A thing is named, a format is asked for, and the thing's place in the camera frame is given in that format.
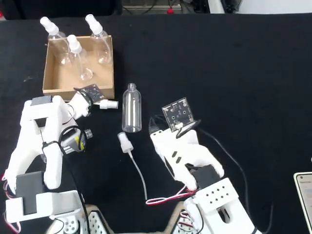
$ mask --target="plastic bottle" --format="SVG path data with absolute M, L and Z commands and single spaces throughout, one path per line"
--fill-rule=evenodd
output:
M 60 62 L 60 64 L 70 63 L 69 58 L 69 45 L 66 40 L 66 35 L 59 31 L 59 28 L 51 22 L 47 17 L 42 17 L 40 23 L 44 26 L 45 30 L 49 33 L 48 40 L 52 46 L 52 51 Z
M 128 84 L 128 89 L 123 94 L 122 129 L 128 133 L 142 129 L 141 94 L 133 83 Z
M 93 72 L 89 65 L 86 50 L 81 47 L 75 35 L 69 35 L 67 40 L 71 61 L 73 66 L 77 68 L 79 78 L 83 81 L 90 80 L 93 77 Z
M 93 51 L 100 64 L 109 64 L 112 62 L 111 48 L 108 44 L 108 35 L 103 31 L 102 25 L 94 18 L 92 14 L 86 16 L 90 29 L 92 31 L 91 39 L 93 41 Z

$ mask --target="white spray nozzle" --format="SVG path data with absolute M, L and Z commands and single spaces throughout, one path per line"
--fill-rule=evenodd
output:
M 86 16 L 86 21 L 90 26 L 91 31 L 97 35 L 100 34 L 103 31 L 102 25 L 94 18 L 92 14 L 88 14 Z
M 128 137 L 125 132 L 118 133 L 118 139 L 120 141 L 121 149 L 124 153 L 129 153 L 133 150 L 133 145 L 131 141 L 128 140 Z
M 59 33 L 59 28 L 49 20 L 46 16 L 40 19 L 40 23 L 44 26 L 45 30 L 52 36 Z
M 101 100 L 99 102 L 100 109 L 118 109 L 118 101 L 111 101 L 111 100 Z
M 67 40 L 69 42 L 70 51 L 74 54 L 79 54 L 82 50 L 82 47 L 81 47 L 79 41 L 77 40 L 76 36 L 75 35 L 69 35 L 67 37 Z

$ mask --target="black circuit board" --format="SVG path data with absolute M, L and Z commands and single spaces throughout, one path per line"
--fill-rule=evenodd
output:
M 180 123 L 183 123 L 184 127 L 194 122 L 194 117 L 186 97 L 164 106 L 162 111 L 172 132 L 178 130 L 176 125 Z
M 91 84 L 82 88 L 92 99 L 93 103 L 104 99 L 104 95 L 96 84 Z

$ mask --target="cardboard box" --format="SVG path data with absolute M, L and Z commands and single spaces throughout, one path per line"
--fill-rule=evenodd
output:
M 75 94 L 73 88 L 82 88 L 90 84 L 96 84 L 104 94 L 105 98 L 113 99 L 114 93 L 114 65 L 102 65 L 97 63 L 95 53 L 92 51 L 92 41 L 89 36 L 77 37 L 81 46 L 88 52 L 91 69 L 94 72 L 93 78 L 84 82 L 79 79 L 76 68 L 68 65 L 61 65 L 56 61 L 52 52 L 51 44 L 48 43 L 47 56 L 44 69 L 43 87 L 44 95 L 60 95 L 64 100 L 70 100 Z M 112 37 L 108 39 L 112 51 Z

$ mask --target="black table surface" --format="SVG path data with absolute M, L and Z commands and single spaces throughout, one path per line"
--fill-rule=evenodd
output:
M 98 18 L 113 35 L 118 110 L 92 109 L 78 120 L 94 138 L 69 157 L 86 203 L 97 205 L 115 232 L 161 231 L 176 202 L 147 207 L 140 178 L 117 139 L 122 93 L 134 82 L 142 94 L 143 130 L 128 134 L 148 197 L 181 188 L 155 153 L 151 115 L 187 97 L 201 128 L 215 135 L 244 168 L 252 219 L 263 230 L 274 202 L 271 233 L 307 234 L 293 174 L 311 170 L 312 15 L 183 15 Z M 84 19 L 55 19 L 66 34 L 90 34 Z M 19 136 L 26 100 L 42 94 L 47 34 L 38 20 L 0 23 L 0 171 Z M 239 169 L 198 133 L 222 163 L 244 204 Z M 44 169 L 40 158 L 30 170 Z M 59 190 L 73 189 L 65 168 Z M 4 195 L 0 194 L 1 210 Z M 43 233 L 48 218 L 22 223 L 22 233 Z M 9 233 L 1 221 L 1 233 Z

